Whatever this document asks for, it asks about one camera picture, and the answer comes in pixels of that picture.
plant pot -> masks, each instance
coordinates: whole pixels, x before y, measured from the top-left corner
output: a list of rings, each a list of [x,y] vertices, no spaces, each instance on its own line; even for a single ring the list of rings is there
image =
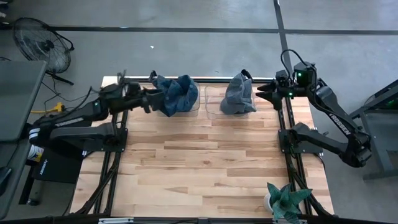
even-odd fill
[[[264,207],[265,207],[266,209],[268,209],[268,211],[274,212],[273,209],[272,209],[272,206],[271,206],[270,201],[271,201],[271,195],[270,195],[270,194],[267,194],[267,195],[264,197]]]

wood plank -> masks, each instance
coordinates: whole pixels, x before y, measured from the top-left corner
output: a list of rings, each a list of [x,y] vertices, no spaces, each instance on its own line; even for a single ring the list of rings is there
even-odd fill
[[[115,81],[105,77],[103,84]],[[206,107],[207,86],[220,89]],[[267,183],[281,188],[289,182],[277,139],[277,113],[270,103],[255,98],[256,113],[212,116],[208,110],[220,109],[225,88],[201,84],[201,105],[189,114],[167,118],[160,112],[129,112],[112,216],[272,217],[263,205]],[[308,100],[295,98],[292,105],[296,122],[313,126]],[[109,117],[94,125],[110,121]],[[72,212],[97,187],[103,157],[96,152],[83,161]],[[312,155],[303,155],[303,163],[308,186],[333,212],[322,164]]]

fan stand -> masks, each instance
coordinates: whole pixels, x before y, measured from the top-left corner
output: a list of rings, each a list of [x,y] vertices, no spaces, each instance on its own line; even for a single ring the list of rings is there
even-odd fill
[[[69,84],[69,85],[74,85],[73,82],[71,82],[71,81],[69,81],[69,80],[66,80],[66,79],[64,79],[64,78],[61,78],[61,77],[59,77],[58,75],[56,75],[56,74],[54,74],[54,73],[50,73],[50,72],[46,72],[46,73],[49,74],[49,75],[51,75],[51,77],[54,78],[55,80],[58,80],[58,81],[67,83],[67,84]]]

wooden tabletop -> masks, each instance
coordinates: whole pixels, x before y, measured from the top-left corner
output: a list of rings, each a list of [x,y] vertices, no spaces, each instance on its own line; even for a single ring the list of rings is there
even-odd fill
[[[116,77],[104,77],[103,86],[114,82]],[[277,112],[254,98],[257,112],[220,115],[226,87],[201,83],[198,110],[171,118],[158,111],[145,114],[142,108],[129,113],[112,216],[272,217],[263,206],[267,182],[289,183],[277,140]],[[295,98],[292,105],[296,122],[313,126],[308,100]],[[95,152],[83,161],[71,212],[97,188],[103,156]],[[308,187],[333,213],[322,163],[303,154],[303,164]]]

clear plastic container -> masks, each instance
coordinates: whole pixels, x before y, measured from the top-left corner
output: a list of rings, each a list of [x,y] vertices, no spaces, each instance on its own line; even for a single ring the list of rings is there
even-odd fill
[[[195,117],[198,116],[199,113],[199,108],[200,108],[200,85],[199,83],[195,83],[195,86],[198,88],[198,98],[195,102],[195,104],[193,104],[192,109],[188,112],[177,112],[175,114],[173,114],[172,117]],[[159,117],[165,117],[167,118],[167,116],[165,114],[163,114],[163,112],[161,112],[160,110],[155,111],[156,115]]]
[[[246,119],[250,113],[244,114],[224,114],[221,111],[221,102],[225,98],[225,92],[227,87],[213,87],[206,86],[205,88],[205,98],[206,98],[206,113],[208,119]],[[252,103],[254,103],[255,94],[252,91]]]

